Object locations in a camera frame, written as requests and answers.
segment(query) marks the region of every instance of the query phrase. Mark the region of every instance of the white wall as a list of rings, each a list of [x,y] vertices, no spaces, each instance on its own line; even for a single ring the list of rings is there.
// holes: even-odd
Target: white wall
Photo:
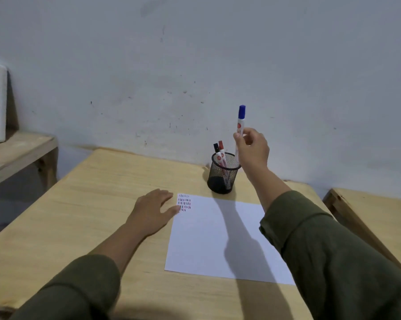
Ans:
[[[279,176],[401,197],[401,0],[0,0],[0,61],[67,166],[206,163],[245,104]]]

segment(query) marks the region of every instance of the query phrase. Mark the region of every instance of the white paper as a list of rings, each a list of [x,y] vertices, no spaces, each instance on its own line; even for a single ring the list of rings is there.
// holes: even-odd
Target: white paper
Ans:
[[[294,285],[278,251],[259,231],[258,204],[178,194],[165,270]]]

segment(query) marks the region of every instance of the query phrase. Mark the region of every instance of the black mesh pen holder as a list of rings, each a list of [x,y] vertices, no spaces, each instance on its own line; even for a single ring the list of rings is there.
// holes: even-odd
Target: black mesh pen holder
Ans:
[[[218,194],[227,194],[232,191],[236,174],[241,168],[239,163],[236,161],[235,155],[231,153],[225,153],[225,155],[227,167],[220,166],[216,154],[213,154],[211,157],[213,162],[211,164],[211,169],[209,170],[207,184],[211,191]]]

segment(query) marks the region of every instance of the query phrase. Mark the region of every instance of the wooden desk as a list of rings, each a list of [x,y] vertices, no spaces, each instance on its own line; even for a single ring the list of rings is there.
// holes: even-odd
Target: wooden desk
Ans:
[[[401,200],[333,188],[323,201],[339,222],[401,268]]]
[[[73,259],[88,253],[128,217],[135,200],[163,188],[211,197],[201,166],[99,149],[0,233],[0,305],[19,307]],[[314,190],[289,186],[326,210]],[[232,198],[259,201],[244,173]],[[137,319],[311,319],[294,285],[164,270],[171,222],[146,239],[122,280],[119,316]]]
[[[50,188],[57,182],[57,145],[52,136],[15,131],[0,143],[0,182],[35,162],[44,186]]]

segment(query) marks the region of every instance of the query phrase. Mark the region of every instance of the green jacket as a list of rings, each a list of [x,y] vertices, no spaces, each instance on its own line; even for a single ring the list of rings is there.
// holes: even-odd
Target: green jacket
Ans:
[[[401,270],[302,194],[274,200],[260,231],[287,263],[314,319],[401,319]],[[119,286],[111,259],[86,255],[11,319],[106,319]]]

